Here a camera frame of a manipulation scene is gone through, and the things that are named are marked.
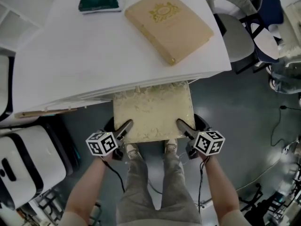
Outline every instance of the desk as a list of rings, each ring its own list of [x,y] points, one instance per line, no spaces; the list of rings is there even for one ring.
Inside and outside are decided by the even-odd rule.
[[[181,0],[214,31],[208,43],[168,65],[120,13],[82,15],[80,0],[55,0],[44,29],[16,53],[14,112],[92,105],[108,94],[213,76],[231,69],[206,0]],[[139,0],[125,0],[126,7]]]

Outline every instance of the cardboard box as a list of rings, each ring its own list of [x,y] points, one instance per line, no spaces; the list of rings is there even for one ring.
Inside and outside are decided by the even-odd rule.
[[[126,9],[125,16],[171,65],[213,36],[209,26],[180,0],[141,0]]]

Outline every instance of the gray floor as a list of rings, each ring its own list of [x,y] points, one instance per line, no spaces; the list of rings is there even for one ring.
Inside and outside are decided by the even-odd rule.
[[[255,180],[279,160],[283,144],[280,143],[276,147],[270,146],[271,131],[278,121],[280,105],[298,108],[297,95],[283,95],[272,91],[269,88],[268,74],[265,70],[256,74],[246,71],[240,75],[235,75],[234,72],[223,72],[208,79],[198,80],[192,83],[190,88],[194,112],[226,138],[218,159],[236,189]],[[85,144],[86,138],[97,129],[103,128],[112,116],[111,103],[95,105],[62,115],[82,159],[80,170],[60,184],[65,199],[93,159]],[[287,141],[292,141],[301,132],[300,129],[301,113],[283,110],[282,120],[275,131],[273,142],[282,137]],[[186,139],[179,140],[178,154],[185,152],[186,142]],[[162,142],[140,145],[141,152],[149,166],[149,178],[158,190],[162,190],[163,180],[161,146]],[[197,201],[201,160],[189,161],[184,153],[181,155],[181,160],[184,163],[187,189]],[[294,157],[291,154],[281,156],[281,160],[256,181],[262,184],[264,197],[271,196],[279,187],[287,188],[287,182],[290,182],[296,169],[293,161]],[[126,180],[126,161],[115,161],[112,166]],[[244,198],[252,196],[256,190],[254,186],[256,182],[239,190],[238,194]],[[150,193],[155,207],[160,208],[161,195],[152,189]],[[100,193],[103,225],[116,224],[115,207],[121,196],[119,179],[108,170]],[[210,197],[205,175],[201,200],[206,201]],[[203,225],[218,224],[212,206],[203,210],[201,215]]]

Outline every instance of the gold crest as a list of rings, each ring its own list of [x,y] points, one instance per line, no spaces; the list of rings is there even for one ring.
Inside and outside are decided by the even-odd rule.
[[[163,3],[156,4],[154,10],[149,11],[152,15],[152,18],[156,23],[162,22],[169,17],[172,17],[174,14],[180,12],[181,9],[178,8],[176,5],[167,2],[166,5]]]

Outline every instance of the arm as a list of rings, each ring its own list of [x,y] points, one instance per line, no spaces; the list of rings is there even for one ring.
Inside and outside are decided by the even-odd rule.
[[[229,212],[239,210],[239,200],[236,190],[227,176],[222,171],[215,156],[211,156],[206,164],[213,206],[218,221]]]
[[[105,172],[105,164],[97,157],[71,191],[65,212],[73,212],[89,225],[91,211],[98,198]]]

